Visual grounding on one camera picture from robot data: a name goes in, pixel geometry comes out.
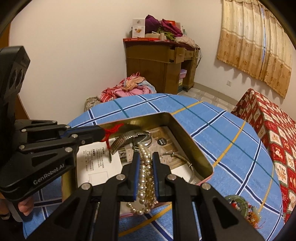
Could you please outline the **person's left hand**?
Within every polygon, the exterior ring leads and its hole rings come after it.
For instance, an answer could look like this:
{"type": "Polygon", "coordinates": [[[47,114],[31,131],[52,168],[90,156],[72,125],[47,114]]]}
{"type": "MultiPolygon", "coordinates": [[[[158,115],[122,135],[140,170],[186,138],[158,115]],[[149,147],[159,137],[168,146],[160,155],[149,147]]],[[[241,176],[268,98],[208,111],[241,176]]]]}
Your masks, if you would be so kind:
{"type": "Polygon", "coordinates": [[[18,209],[24,216],[28,216],[34,209],[34,198],[31,196],[21,201],[18,204],[18,209]]]}

